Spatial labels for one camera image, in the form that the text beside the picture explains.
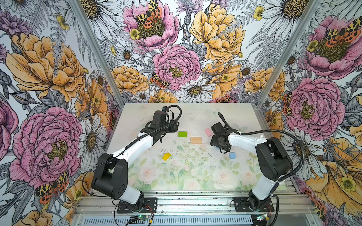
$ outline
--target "blue block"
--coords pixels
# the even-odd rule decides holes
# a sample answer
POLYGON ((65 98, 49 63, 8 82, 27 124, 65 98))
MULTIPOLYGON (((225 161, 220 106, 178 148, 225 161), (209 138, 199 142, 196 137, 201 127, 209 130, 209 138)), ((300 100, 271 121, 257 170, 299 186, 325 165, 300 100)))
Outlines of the blue block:
POLYGON ((235 159, 236 158, 236 154, 234 152, 230 152, 229 153, 229 158, 230 159, 235 159))

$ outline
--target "yellow block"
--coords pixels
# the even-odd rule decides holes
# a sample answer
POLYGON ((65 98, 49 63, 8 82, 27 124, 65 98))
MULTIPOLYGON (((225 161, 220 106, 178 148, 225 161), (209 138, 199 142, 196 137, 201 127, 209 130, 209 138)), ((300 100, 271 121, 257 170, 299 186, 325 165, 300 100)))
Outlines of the yellow block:
POLYGON ((169 157, 171 157, 171 154, 166 153, 166 154, 163 155, 162 159, 166 161, 166 160, 168 160, 169 157))

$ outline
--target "purple flower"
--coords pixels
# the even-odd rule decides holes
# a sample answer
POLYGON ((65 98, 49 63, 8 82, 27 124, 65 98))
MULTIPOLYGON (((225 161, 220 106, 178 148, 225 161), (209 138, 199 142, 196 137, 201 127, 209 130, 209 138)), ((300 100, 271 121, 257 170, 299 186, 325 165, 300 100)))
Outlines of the purple flower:
POLYGON ((5 64, 6 53, 8 53, 8 52, 9 51, 6 50, 6 47, 4 46, 4 44, 0 44, 0 63, 5 64))
POLYGON ((339 213, 337 207, 329 203, 324 203, 324 205, 327 210, 329 226, 348 226, 348 220, 339 213))
POLYGON ((230 0, 211 0, 210 4, 220 5, 221 8, 229 7, 230 0))
POLYGON ((16 15, 11 16, 8 11, 0 10, 0 30, 5 31, 10 36, 20 36, 21 33, 29 35, 32 33, 33 28, 21 18, 17 18, 16 15))
POLYGON ((327 78, 304 78, 292 92, 292 115, 287 124, 311 135, 312 140, 327 139, 342 123, 345 107, 336 83, 327 78))
POLYGON ((168 44, 173 44, 178 37, 178 28, 180 26, 178 17, 173 17, 173 13, 170 12, 167 4, 163 6, 161 1, 158 1, 158 4, 162 10, 162 16, 160 19, 157 19, 156 25, 151 28, 144 28, 135 20, 135 17, 138 15, 146 14, 148 3, 145 7, 140 5, 137 8, 132 5, 132 8, 126 7, 123 9, 123 18, 126 24, 126 26, 123 26, 123 29, 130 33, 131 38, 143 51, 164 48, 168 44))
POLYGON ((25 119, 13 138, 16 159, 10 178, 37 188, 56 181, 66 170, 73 176, 81 162, 77 155, 82 132, 78 119, 60 107, 25 119))
POLYGON ((196 14, 202 11, 203 7, 203 0, 178 0, 176 3, 178 4, 177 11, 179 13, 186 11, 196 14))
POLYGON ((194 51, 187 50, 181 45, 167 46, 153 57, 155 73, 160 79, 171 84, 169 89, 179 90, 190 80, 197 80, 200 76, 200 61, 194 51))
POLYGON ((355 71, 362 64, 362 35, 352 42, 341 39, 333 47, 326 46, 325 33, 328 29, 341 30, 352 21, 345 22, 345 19, 338 20, 338 17, 327 16, 320 23, 314 30, 315 33, 309 37, 310 43, 304 59, 304 66, 308 71, 337 80, 355 71))
POLYGON ((18 126, 15 111, 5 101, 0 100, 0 161, 4 158, 11 143, 11 134, 18 126))

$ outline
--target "pink block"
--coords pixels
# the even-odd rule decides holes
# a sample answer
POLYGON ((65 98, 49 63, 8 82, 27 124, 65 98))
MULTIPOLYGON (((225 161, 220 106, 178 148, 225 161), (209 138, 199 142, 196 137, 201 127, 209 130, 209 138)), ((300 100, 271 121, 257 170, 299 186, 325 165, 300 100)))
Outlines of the pink block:
POLYGON ((207 134, 208 137, 211 137, 211 136, 212 136, 212 133, 211 133, 211 131, 210 131, 209 128, 205 129, 205 132, 206 132, 206 134, 207 134))

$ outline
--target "vent grille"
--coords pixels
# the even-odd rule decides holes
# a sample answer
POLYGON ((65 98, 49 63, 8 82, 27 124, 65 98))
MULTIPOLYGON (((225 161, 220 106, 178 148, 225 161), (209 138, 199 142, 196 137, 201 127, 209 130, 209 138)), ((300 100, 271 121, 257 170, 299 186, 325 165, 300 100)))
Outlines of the vent grille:
MULTIPOLYGON (((119 226, 124 226, 130 217, 116 217, 119 226)), ((148 225, 149 219, 145 222, 138 221, 129 226, 148 225)), ((155 216, 153 226, 163 225, 251 225, 253 223, 250 215, 206 215, 206 216, 155 216)), ((84 217, 81 226, 117 226, 113 217, 84 217)))

